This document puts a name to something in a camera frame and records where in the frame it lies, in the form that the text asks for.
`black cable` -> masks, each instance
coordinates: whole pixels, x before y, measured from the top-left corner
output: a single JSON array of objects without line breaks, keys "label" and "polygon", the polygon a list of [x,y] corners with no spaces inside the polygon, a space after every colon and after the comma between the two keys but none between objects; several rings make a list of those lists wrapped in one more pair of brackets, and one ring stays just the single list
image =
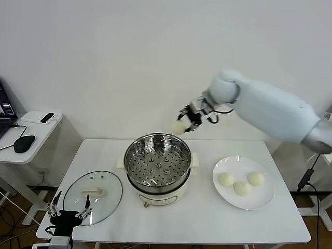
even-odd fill
[{"label": "black cable", "polygon": [[320,156],[321,156],[321,154],[318,154],[318,156],[317,156],[315,162],[313,163],[313,165],[312,165],[312,167],[311,167],[311,170],[313,170],[313,167],[315,167],[315,165],[316,165],[316,163],[317,163],[317,161],[318,161],[318,159],[319,159]]},{"label": "black cable", "polygon": [[[315,162],[313,163],[312,167],[310,169],[307,169],[307,171],[305,172],[305,174],[303,175],[302,179],[300,180],[299,184],[297,185],[297,191],[296,192],[300,192],[305,185],[310,181],[310,177],[312,176],[312,174],[314,173],[313,168],[315,167],[316,163],[318,162],[319,157],[321,156],[321,154],[318,154]],[[294,194],[294,198],[293,200],[295,201],[297,197],[297,194]]]},{"label": "black cable", "polygon": [[[9,212],[6,208],[4,208],[3,206],[0,206],[0,208],[2,208],[3,210],[5,210],[12,218],[13,220],[13,224],[15,225],[15,218],[13,216],[13,214],[11,212]],[[10,236],[14,230],[13,226],[11,224],[9,224],[8,222],[6,222],[6,220],[4,219],[3,215],[2,215],[2,212],[0,212],[0,217],[4,220],[4,222],[9,225],[11,227],[11,229],[4,235],[1,235],[0,236],[0,240],[2,240],[4,237],[7,237],[7,236]]]},{"label": "black cable", "polygon": [[[19,124],[17,124],[17,123],[11,124],[10,127],[12,127],[12,128],[14,128],[14,127],[24,127],[24,130],[23,130],[23,132],[21,133],[21,135],[20,135],[19,138],[21,138],[21,137],[23,136],[23,134],[25,133],[25,131],[27,130],[27,127],[26,127],[26,126],[21,126],[21,125],[19,125]],[[14,144],[9,145],[9,146],[4,147],[4,148],[0,148],[0,150],[8,149],[8,148],[13,147],[13,146],[14,146]]]},{"label": "black cable", "polygon": [[220,113],[220,114],[229,114],[229,113],[231,113],[232,111],[234,111],[234,109],[231,109],[231,110],[228,110],[228,111],[226,111],[226,112],[220,112],[220,111],[218,111],[218,110],[213,110],[215,113]]},{"label": "black cable", "polygon": [[49,229],[55,228],[55,226],[48,226],[47,228],[45,228],[45,232],[47,232],[48,234],[54,236],[54,233],[49,231]]},{"label": "black cable", "polygon": [[315,188],[315,186],[313,186],[311,183],[307,183],[307,185],[311,186],[316,193],[316,197],[317,197],[317,227],[316,227],[316,243],[317,243],[317,249],[320,248],[320,240],[319,240],[319,223],[320,223],[320,199],[318,197],[318,193],[317,193],[317,189]]},{"label": "black cable", "polygon": [[[202,110],[202,112],[204,113],[204,115],[207,115],[207,114],[208,114],[204,109]],[[215,115],[215,117],[216,117],[216,121],[213,121],[211,117],[207,118],[207,120],[208,120],[210,123],[216,124],[216,123],[219,122],[219,117],[216,116],[216,115]]]},{"label": "black cable", "polygon": [[4,147],[4,148],[1,148],[0,150],[3,150],[3,149],[8,149],[8,148],[10,148],[10,147],[13,147],[14,146],[14,144],[12,144],[12,145],[9,145],[9,146],[7,146],[7,147]]},{"label": "black cable", "polygon": [[[5,211],[10,215],[10,217],[11,217],[12,220],[13,220],[13,223],[15,224],[15,218],[14,218],[14,216],[12,215],[12,213],[9,212],[9,210],[6,209],[6,208],[4,208],[3,206],[0,206],[0,208],[3,209],[3,210],[5,210]],[[2,220],[3,220],[8,226],[10,226],[10,227],[13,227],[13,226],[14,226],[14,224],[11,225],[11,224],[9,224],[9,223],[5,220],[4,216],[2,215],[2,212],[0,212],[0,216],[1,216]]]},{"label": "black cable", "polygon": [[20,244],[19,236],[17,236],[16,239],[17,239],[17,244],[18,244],[18,246],[19,246],[19,249],[21,249],[21,244]]},{"label": "black cable", "polygon": [[206,100],[204,100],[204,101],[205,101],[205,103],[209,106],[209,108],[211,108],[212,111],[215,112],[215,113],[228,114],[228,113],[231,113],[232,111],[234,111],[234,109],[231,109],[231,110],[228,110],[228,111],[226,111],[226,112],[220,112],[220,111],[218,111],[218,110],[215,110],[215,109],[213,108],[213,106],[210,105],[210,103],[209,103],[208,101],[206,101]]}]

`white plate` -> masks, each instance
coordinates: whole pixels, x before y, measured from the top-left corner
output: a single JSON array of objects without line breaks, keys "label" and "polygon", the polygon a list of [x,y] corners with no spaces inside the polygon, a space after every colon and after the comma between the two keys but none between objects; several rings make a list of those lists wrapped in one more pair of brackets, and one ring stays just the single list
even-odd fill
[{"label": "white plate", "polygon": [[[218,180],[219,174],[231,173],[235,182],[248,182],[247,175],[252,171],[259,171],[264,174],[265,183],[256,187],[251,185],[252,192],[249,196],[238,196],[233,187],[226,188]],[[220,160],[213,169],[213,183],[219,194],[230,204],[246,210],[258,210],[269,205],[275,195],[275,184],[272,174],[262,165],[246,157],[226,157]]]}]

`black power cord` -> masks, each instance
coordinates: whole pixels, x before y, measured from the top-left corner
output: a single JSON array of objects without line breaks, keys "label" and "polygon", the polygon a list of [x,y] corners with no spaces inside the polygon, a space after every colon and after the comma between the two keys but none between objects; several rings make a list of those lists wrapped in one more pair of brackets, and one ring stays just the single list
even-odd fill
[{"label": "black power cord", "polygon": [[302,179],[300,180],[299,184],[297,185],[297,192],[300,192],[308,181],[310,181],[310,177],[313,174],[313,168],[315,167],[318,159],[320,158],[321,154],[318,154],[315,162],[313,163],[312,167],[310,169],[307,169],[306,173],[303,175]]},{"label": "black power cord", "polygon": [[317,247],[317,249],[320,248],[320,244],[319,244],[320,199],[318,197],[317,189],[315,188],[315,186],[313,186],[311,183],[309,183],[309,181],[310,181],[310,177],[314,173],[313,168],[315,167],[316,163],[318,162],[318,159],[320,158],[320,156],[321,156],[321,154],[318,154],[312,167],[310,169],[307,169],[306,173],[304,174],[301,181],[297,185],[297,192],[300,192],[305,187],[305,185],[309,185],[315,190],[315,194],[317,197],[317,227],[316,227],[316,242],[317,242],[316,247]]},{"label": "black power cord", "polygon": [[[21,133],[20,137],[22,137],[23,134],[25,133],[25,131],[27,130],[27,127],[26,127],[26,126],[21,126],[21,125],[19,125],[19,124],[17,124],[17,123],[11,124],[10,127],[12,127],[12,128],[14,128],[14,127],[24,127],[24,130],[23,130],[23,132]],[[0,148],[0,150],[8,149],[8,148],[13,147],[13,146],[14,146],[14,144],[9,145],[9,146],[4,147],[4,148]]]},{"label": "black power cord", "polygon": [[317,197],[317,227],[316,227],[316,248],[319,249],[320,248],[320,240],[319,240],[319,223],[320,223],[320,199],[318,197],[318,193],[317,193],[317,189],[315,188],[315,186],[313,186],[311,183],[307,183],[307,185],[311,186],[316,193],[316,197]]}]

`white table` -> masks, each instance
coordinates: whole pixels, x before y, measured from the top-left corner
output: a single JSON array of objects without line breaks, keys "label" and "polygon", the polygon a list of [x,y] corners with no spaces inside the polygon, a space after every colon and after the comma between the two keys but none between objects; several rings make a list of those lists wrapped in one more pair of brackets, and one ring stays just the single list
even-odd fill
[{"label": "white table", "polygon": [[[97,170],[116,174],[123,185],[117,210],[92,226],[74,229],[73,240],[117,243],[170,244],[285,244],[310,241],[310,234],[262,141],[186,141],[198,153],[199,172],[190,176],[185,195],[174,204],[144,207],[122,169],[116,168],[131,140],[84,140],[59,189],[63,197],[82,175]],[[246,156],[265,165],[274,175],[275,199],[265,209],[246,211],[226,202],[212,182],[216,162],[227,156]],[[37,237],[49,239],[45,215]]]},{"label": "white table", "polygon": [[[47,191],[41,191],[39,196],[33,193],[33,191],[24,184],[24,180],[21,179],[20,175],[15,173],[14,164],[28,164],[31,162],[61,119],[62,115],[58,113],[56,119],[50,121],[48,124],[38,124],[18,120],[16,123],[21,126],[27,126],[24,136],[34,135],[36,136],[35,141],[29,150],[24,153],[14,152],[13,147],[0,151],[0,177],[33,204],[28,212],[32,217],[34,217],[39,210],[46,210],[46,203],[43,201],[43,198],[46,196]],[[20,137],[23,129],[24,127],[10,128],[0,138],[0,148],[12,145],[15,140]],[[22,223],[24,225],[29,225],[31,221],[32,220],[27,216]]]}]

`mouse cable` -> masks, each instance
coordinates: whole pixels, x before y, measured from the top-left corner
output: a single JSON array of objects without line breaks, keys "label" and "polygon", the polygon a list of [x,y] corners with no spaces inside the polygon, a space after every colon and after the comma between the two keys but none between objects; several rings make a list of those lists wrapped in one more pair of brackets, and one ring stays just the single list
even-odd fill
[{"label": "mouse cable", "polygon": [[[25,133],[25,131],[27,130],[27,127],[26,127],[26,126],[22,126],[22,125],[17,124],[17,123],[11,124],[10,127],[24,127],[24,130],[23,130],[23,132],[21,133],[20,137],[22,137],[23,134]],[[14,144],[9,145],[9,146],[7,146],[7,147],[3,147],[3,148],[1,148],[0,150],[8,149],[8,148],[13,147],[13,146],[14,146]]]}]

